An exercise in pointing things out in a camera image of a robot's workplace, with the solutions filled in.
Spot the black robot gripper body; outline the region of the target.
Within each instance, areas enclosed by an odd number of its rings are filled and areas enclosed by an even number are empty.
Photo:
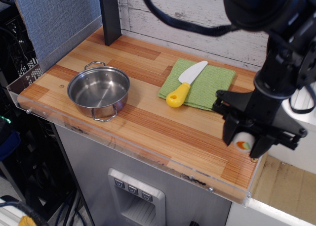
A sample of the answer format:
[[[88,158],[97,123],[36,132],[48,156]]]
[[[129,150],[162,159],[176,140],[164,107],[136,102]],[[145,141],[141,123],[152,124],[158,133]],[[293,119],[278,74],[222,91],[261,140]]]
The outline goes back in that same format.
[[[255,89],[246,93],[218,90],[212,109],[221,114],[224,120],[229,113],[237,116],[239,128],[236,134],[247,132],[255,140],[260,135],[271,135],[279,139],[280,144],[294,150],[308,132],[282,107],[282,102],[293,93],[293,90],[279,92]]]

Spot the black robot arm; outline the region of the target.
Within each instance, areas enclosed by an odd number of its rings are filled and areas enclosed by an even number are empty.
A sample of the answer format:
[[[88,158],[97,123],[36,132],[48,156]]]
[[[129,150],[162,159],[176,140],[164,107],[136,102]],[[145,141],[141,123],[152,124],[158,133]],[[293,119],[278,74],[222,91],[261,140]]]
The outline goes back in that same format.
[[[277,144],[295,149],[307,130],[281,104],[296,90],[310,90],[316,80],[316,0],[224,0],[224,6],[234,26],[266,32],[269,39],[254,91],[216,92],[213,110],[225,119],[223,141],[251,134],[251,158]]]

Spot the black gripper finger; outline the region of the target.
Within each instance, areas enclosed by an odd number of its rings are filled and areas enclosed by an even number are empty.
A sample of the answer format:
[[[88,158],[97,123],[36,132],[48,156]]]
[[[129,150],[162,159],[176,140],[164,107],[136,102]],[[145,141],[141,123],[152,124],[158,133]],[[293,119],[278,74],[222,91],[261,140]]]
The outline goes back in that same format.
[[[223,125],[223,136],[224,143],[229,146],[239,128],[239,119],[234,113],[229,113]]]
[[[251,158],[260,158],[264,153],[266,153],[272,145],[280,144],[280,140],[271,135],[260,135],[256,140],[251,149]]]

